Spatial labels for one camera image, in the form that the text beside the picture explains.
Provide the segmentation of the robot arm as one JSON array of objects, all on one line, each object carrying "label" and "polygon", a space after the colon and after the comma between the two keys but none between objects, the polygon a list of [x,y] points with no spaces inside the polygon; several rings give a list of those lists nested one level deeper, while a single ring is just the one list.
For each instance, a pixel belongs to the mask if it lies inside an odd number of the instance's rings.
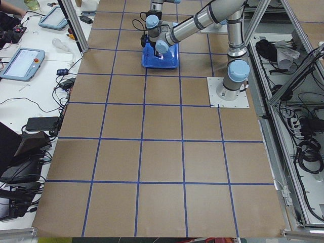
[{"label": "robot arm", "polygon": [[145,13],[146,17],[149,15],[156,15],[161,19],[164,3],[179,4],[181,0],[152,0],[150,3],[150,10]]},{"label": "robot arm", "polygon": [[152,1],[146,13],[144,33],[155,55],[165,54],[182,40],[202,31],[228,36],[227,73],[217,86],[219,98],[233,101],[243,92],[250,66],[247,61],[247,45],[244,36],[244,9],[246,1],[216,0],[207,3],[201,10],[174,24],[161,18],[164,1]]}]

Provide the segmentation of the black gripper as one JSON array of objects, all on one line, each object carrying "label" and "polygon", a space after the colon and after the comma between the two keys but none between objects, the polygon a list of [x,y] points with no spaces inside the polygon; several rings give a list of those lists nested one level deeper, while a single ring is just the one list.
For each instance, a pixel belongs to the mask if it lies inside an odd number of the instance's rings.
[{"label": "black gripper", "polygon": [[162,56],[162,54],[159,53],[156,49],[154,49],[153,53],[154,53],[154,56],[156,56],[156,57],[161,57]]}]

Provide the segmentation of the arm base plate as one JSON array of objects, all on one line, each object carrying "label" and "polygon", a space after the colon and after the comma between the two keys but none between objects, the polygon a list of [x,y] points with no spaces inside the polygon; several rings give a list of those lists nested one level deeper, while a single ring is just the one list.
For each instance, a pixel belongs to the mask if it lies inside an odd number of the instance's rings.
[{"label": "arm base plate", "polygon": [[210,107],[213,108],[249,108],[244,85],[237,91],[223,86],[222,77],[207,77]]}]

